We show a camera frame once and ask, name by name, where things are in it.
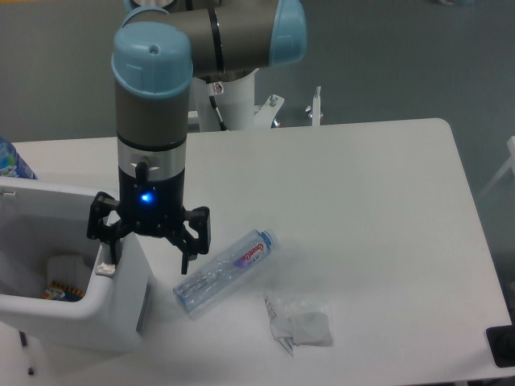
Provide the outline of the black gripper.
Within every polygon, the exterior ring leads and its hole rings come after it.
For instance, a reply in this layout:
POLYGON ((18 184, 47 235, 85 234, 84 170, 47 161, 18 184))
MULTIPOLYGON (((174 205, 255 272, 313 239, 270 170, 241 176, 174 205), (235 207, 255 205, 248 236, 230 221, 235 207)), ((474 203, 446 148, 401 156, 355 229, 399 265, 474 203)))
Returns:
POLYGON ((97 192, 89 209, 87 237, 109 246, 113 265, 122 258, 121 240, 128 234, 165 237, 182 253, 180 272, 186 275, 189 262, 209 252, 211 224, 208 207, 183 207, 184 175, 181 171, 171 179, 139 186, 135 178, 118 171, 120 201, 97 192), (113 212, 120 219, 107 224, 113 212))

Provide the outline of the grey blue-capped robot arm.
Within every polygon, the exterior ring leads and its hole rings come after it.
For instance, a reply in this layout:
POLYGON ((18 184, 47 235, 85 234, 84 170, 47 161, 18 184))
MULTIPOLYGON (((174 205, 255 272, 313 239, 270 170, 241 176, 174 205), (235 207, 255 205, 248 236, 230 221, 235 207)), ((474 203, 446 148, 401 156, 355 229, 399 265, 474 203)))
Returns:
POLYGON ((299 1, 126 3, 113 38, 119 195, 99 192, 87 235, 121 260, 130 233, 164 238, 188 263, 209 250, 210 211, 187 210, 183 187, 189 88, 194 78, 300 61, 307 22, 299 1))

